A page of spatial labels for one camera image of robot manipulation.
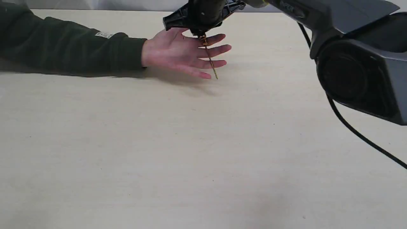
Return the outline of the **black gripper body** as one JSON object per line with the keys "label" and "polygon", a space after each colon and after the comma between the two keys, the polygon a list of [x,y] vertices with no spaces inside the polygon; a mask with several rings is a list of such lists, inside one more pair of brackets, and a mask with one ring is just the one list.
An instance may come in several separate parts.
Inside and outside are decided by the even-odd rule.
{"label": "black gripper body", "polygon": [[173,13],[163,17],[164,28],[186,28],[195,36],[203,36],[246,4],[241,0],[189,0]]}

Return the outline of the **dark green sleeved forearm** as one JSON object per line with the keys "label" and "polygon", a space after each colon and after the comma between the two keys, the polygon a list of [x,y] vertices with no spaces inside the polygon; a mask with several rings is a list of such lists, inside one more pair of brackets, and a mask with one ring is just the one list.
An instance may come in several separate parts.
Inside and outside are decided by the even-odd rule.
{"label": "dark green sleeved forearm", "polygon": [[106,35],[76,22],[36,16],[26,6],[1,2],[1,60],[42,73],[96,75],[144,69],[145,38]]}

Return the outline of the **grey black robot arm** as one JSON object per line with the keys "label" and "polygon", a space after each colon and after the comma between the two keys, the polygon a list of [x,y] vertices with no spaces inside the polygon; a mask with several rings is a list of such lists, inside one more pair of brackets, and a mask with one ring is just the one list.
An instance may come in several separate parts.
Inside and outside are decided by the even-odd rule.
{"label": "grey black robot arm", "polygon": [[334,101],[405,126],[406,12],[385,0],[189,0],[164,28],[203,36],[246,5],[272,5],[312,32],[310,58]]}

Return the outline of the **person's open bare hand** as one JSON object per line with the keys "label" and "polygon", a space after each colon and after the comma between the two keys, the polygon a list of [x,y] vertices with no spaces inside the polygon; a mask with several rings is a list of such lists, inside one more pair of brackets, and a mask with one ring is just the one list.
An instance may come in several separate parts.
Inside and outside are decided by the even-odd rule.
{"label": "person's open bare hand", "polygon": [[[209,58],[199,38],[183,35],[186,28],[172,28],[162,30],[153,38],[144,42],[141,50],[142,67],[158,67],[202,79],[211,79],[212,75],[203,69],[212,69]],[[225,39],[225,34],[217,34],[207,38],[208,46],[217,44]],[[210,57],[216,57],[230,51],[231,45],[225,44],[208,48]],[[215,68],[225,66],[227,61],[213,61]]]}

